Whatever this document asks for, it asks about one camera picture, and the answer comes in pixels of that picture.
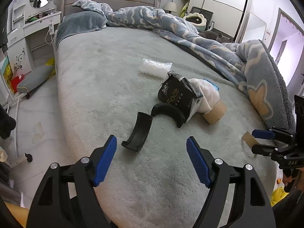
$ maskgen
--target caster wheel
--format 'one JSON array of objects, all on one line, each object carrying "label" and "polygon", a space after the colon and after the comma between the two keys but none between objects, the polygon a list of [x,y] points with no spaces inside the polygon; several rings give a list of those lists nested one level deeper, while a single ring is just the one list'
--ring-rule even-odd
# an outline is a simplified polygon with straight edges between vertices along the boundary
[{"label": "caster wheel", "polygon": [[27,162],[31,163],[33,161],[33,156],[31,154],[25,154]]}]

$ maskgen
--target gray cat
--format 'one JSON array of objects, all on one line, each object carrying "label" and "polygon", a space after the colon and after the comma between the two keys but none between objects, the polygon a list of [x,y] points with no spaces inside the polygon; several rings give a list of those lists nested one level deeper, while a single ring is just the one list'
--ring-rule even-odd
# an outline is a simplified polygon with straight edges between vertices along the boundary
[{"label": "gray cat", "polygon": [[219,43],[232,43],[234,38],[227,38],[223,36],[220,32],[218,35],[213,31],[203,31],[199,33],[199,36],[206,38],[206,39],[212,39]]}]

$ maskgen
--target silver screw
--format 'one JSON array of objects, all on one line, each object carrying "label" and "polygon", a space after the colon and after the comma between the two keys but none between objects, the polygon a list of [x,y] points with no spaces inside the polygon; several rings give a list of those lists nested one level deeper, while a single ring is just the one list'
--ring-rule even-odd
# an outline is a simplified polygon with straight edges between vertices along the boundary
[{"label": "silver screw", "polygon": [[252,165],[251,165],[251,164],[246,164],[246,166],[245,166],[245,167],[246,167],[246,169],[247,169],[247,170],[252,170],[252,169],[253,169],[253,167],[252,167]]},{"label": "silver screw", "polygon": [[50,167],[51,167],[51,169],[56,169],[58,167],[58,164],[57,163],[52,163]]},{"label": "silver screw", "polygon": [[80,161],[81,161],[81,163],[86,164],[86,163],[88,163],[90,161],[90,158],[83,157]]},{"label": "silver screw", "polygon": [[221,160],[221,159],[215,159],[214,162],[215,162],[216,164],[221,165],[221,164],[223,163],[223,160]]}]

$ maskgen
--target chair backrest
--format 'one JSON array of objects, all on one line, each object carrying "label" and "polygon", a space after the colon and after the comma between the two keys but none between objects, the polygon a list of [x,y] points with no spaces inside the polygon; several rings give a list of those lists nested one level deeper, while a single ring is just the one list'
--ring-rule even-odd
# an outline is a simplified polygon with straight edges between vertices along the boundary
[{"label": "chair backrest", "polygon": [[207,20],[205,30],[209,29],[209,26],[211,24],[211,19],[212,19],[212,16],[213,16],[213,12],[208,11],[206,9],[199,8],[199,7],[192,7],[190,13],[201,13],[205,17],[205,19]]}]

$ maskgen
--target black arc-shaped part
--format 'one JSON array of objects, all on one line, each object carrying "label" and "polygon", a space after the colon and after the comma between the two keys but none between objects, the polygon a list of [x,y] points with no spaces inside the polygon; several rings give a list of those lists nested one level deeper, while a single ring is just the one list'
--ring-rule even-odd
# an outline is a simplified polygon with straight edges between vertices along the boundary
[{"label": "black arc-shaped part", "polygon": [[149,114],[138,112],[137,120],[127,141],[123,141],[121,145],[127,149],[139,152],[147,139],[153,117]]},{"label": "black arc-shaped part", "polygon": [[151,116],[164,114],[172,117],[176,121],[176,126],[180,128],[186,122],[185,115],[174,105],[167,103],[159,103],[153,106]]}]

